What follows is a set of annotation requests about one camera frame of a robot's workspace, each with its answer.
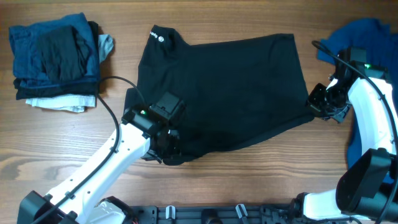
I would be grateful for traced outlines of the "black polo shirt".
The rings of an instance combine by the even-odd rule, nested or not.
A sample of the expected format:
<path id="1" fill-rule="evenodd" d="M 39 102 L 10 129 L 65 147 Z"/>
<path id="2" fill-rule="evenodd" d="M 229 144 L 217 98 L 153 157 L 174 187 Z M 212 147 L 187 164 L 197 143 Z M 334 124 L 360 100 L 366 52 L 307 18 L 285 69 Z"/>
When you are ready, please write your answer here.
<path id="1" fill-rule="evenodd" d="M 185 105 L 178 143 L 160 155 L 170 166 L 252 146 L 313 120 L 292 34 L 190 45 L 175 29 L 154 26 L 124 105 L 153 105 L 165 93 Z"/>

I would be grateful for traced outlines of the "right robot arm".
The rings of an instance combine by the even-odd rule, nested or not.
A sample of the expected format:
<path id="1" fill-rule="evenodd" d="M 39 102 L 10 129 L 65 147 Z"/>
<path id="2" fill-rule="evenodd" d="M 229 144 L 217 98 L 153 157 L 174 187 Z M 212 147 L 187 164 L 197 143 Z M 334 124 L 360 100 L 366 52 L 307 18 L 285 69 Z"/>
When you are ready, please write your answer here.
<path id="1" fill-rule="evenodd" d="M 335 72 L 328 86 L 319 83 L 307 106 L 317 118 L 342 122 L 354 109 L 361 137 L 359 159 L 333 190 L 303 196 L 303 217 L 317 223 L 372 220 L 397 222 L 397 113 L 386 68 L 366 61 L 366 51 L 349 47 L 333 54 Z"/>

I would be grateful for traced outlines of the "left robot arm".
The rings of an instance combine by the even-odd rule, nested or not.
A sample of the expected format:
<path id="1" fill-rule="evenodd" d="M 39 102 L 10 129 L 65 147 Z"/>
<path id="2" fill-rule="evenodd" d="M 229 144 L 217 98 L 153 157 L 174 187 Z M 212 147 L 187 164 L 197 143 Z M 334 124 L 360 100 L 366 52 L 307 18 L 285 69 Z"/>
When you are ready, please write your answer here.
<path id="1" fill-rule="evenodd" d="M 44 196 L 31 191 L 20 203 L 18 223 L 86 223 L 101 220 L 96 209 L 104 193 L 135 161 L 163 162 L 176 153 L 173 129 L 184 102 L 164 93 L 152 105 L 128 108 L 109 139 L 68 179 Z"/>

